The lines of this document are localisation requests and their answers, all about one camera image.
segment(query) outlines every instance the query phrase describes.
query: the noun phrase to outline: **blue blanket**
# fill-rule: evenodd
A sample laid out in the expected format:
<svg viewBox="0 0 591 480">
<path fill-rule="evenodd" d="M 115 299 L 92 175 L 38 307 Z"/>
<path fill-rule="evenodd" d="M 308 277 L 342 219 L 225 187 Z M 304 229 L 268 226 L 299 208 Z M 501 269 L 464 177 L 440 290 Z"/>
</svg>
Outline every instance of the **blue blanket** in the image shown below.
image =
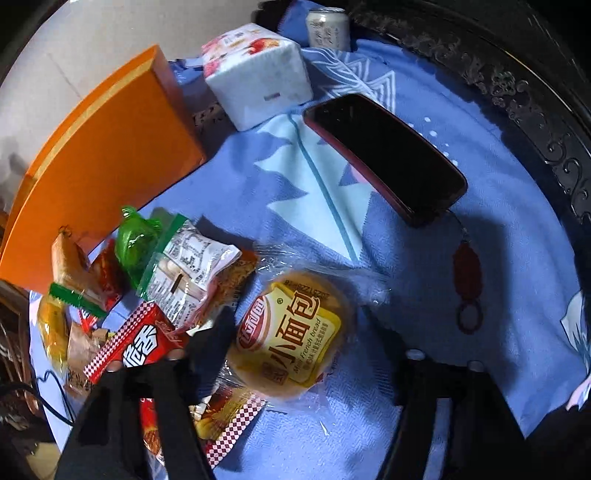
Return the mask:
<svg viewBox="0 0 591 480">
<path fill-rule="evenodd" d="M 312 5 L 295 2 L 281 33 L 305 42 L 304 18 Z M 462 233 L 455 220 L 445 216 L 423 229 L 408 227 L 303 124 L 303 107 L 241 133 L 227 121 L 209 125 L 203 141 L 211 160 L 142 214 L 161 207 L 240 247 L 285 243 L 308 258 L 390 276 L 394 289 L 381 322 L 437 361 L 482 361 L 528 434 L 587 374 L 581 359 L 587 347 L 577 353 L 571 345 L 586 338 L 569 241 L 536 183 L 504 146 L 499 128 L 464 99 L 469 94 L 463 86 L 444 85 L 432 65 L 398 47 L 370 40 L 356 45 L 353 53 L 304 50 L 314 102 L 349 92 L 368 95 L 466 176 L 469 190 L 453 210 L 482 263 L 484 324 L 478 332 L 467 336 L 456 326 L 452 255 Z M 213 100 L 198 70 L 181 70 L 179 79 L 194 109 Z M 254 293 L 246 295 L 238 317 Z M 134 301 L 120 303 L 105 326 L 118 327 Z M 263 411 L 215 469 L 218 478 L 375 477 L 400 411 L 392 405 L 390 365 L 362 315 L 356 334 L 326 381 L 332 412 L 326 429 L 313 414 Z M 37 364 L 38 347 L 32 353 Z M 443 461 L 449 405 L 442 401 L 439 407 L 426 478 L 438 478 Z"/>
</svg>

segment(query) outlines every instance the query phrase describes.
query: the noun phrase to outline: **printed label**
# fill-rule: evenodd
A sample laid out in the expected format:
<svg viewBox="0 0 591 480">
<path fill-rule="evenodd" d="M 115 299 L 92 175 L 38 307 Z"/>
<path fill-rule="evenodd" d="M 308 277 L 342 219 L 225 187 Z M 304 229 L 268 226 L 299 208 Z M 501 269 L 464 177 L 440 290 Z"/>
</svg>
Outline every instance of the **printed label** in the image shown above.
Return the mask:
<svg viewBox="0 0 591 480">
<path fill-rule="evenodd" d="M 187 221 L 172 237 L 164 254 L 182 268 L 200 289 L 207 290 L 211 279 L 232 263 L 239 256 L 239 251 L 231 245 L 199 235 Z"/>
<path fill-rule="evenodd" d="M 160 268 L 155 267 L 152 279 L 148 285 L 148 298 L 160 307 L 175 327 L 180 327 L 188 321 L 193 312 L 199 309 L 203 302 L 188 295 L 179 288 L 174 288 L 172 280 Z"/>
<path fill-rule="evenodd" d="M 320 298 L 274 283 L 246 313 L 236 344 L 239 350 L 264 354 L 265 378 L 304 385 L 314 381 L 314 370 L 339 328 L 340 319 L 320 307 Z"/>
<path fill-rule="evenodd" d="M 245 35 L 244 32 L 236 32 L 234 34 L 229 34 L 226 37 L 222 37 L 222 39 L 220 40 L 220 43 L 224 47 L 230 47 L 234 42 L 237 42 L 237 41 L 243 39 L 244 35 Z"/>
<path fill-rule="evenodd" d="M 123 351 L 123 364 L 126 367 L 139 367 L 158 346 L 154 325 L 144 325 L 133 341 Z"/>
</svg>

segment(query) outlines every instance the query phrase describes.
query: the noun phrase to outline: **white box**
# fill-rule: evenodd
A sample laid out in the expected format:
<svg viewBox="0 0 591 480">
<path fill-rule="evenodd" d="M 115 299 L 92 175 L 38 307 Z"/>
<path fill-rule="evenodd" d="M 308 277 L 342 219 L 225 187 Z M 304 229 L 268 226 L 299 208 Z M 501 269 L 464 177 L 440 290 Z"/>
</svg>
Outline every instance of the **white box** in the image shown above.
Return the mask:
<svg viewBox="0 0 591 480">
<path fill-rule="evenodd" d="M 266 28 L 244 25 L 202 51 L 205 81 L 240 131 L 312 100 L 300 46 Z"/>
</svg>

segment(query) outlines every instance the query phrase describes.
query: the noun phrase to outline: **green zip seal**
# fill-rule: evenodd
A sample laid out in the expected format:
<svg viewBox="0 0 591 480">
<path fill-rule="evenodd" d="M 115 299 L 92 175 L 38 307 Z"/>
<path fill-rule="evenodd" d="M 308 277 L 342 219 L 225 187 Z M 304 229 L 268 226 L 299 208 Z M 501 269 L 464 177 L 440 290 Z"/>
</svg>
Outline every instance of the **green zip seal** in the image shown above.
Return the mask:
<svg viewBox="0 0 591 480">
<path fill-rule="evenodd" d="M 176 214 L 173 221 L 171 222 L 168 229 L 160 236 L 158 243 L 156 244 L 156 248 L 154 248 L 154 253 L 152 253 L 152 258 L 148 262 L 148 266 L 144 270 L 144 274 L 142 275 L 142 279 L 139 281 L 139 286 L 137 289 L 137 294 L 146 301 L 149 301 L 148 296 L 146 295 L 146 291 L 148 290 L 148 285 L 150 284 L 150 280 L 152 279 L 152 275 L 154 273 L 154 267 L 158 263 L 158 256 L 159 254 L 164 253 L 164 249 L 176 235 L 176 233 L 183 227 L 184 223 L 188 221 L 188 218 L 180 213 Z"/>
<path fill-rule="evenodd" d="M 52 283 L 49 286 L 49 295 L 66 302 L 68 305 L 83 309 L 97 318 L 103 319 L 107 316 L 107 312 L 93 301 L 88 300 L 82 293 L 65 288 L 59 283 Z"/>
</svg>

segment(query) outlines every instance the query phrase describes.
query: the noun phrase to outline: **aluminum can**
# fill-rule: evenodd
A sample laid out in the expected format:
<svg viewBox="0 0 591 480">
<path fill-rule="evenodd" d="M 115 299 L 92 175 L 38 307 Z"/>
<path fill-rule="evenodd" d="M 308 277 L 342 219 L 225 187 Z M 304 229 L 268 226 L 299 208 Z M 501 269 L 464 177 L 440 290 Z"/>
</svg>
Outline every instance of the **aluminum can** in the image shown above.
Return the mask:
<svg viewBox="0 0 591 480">
<path fill-rule="evenodd" d="M 351 51 L 349 17 L 342 8 L 316 8 L 306 17 L 310 47 Z"/>
</svg>

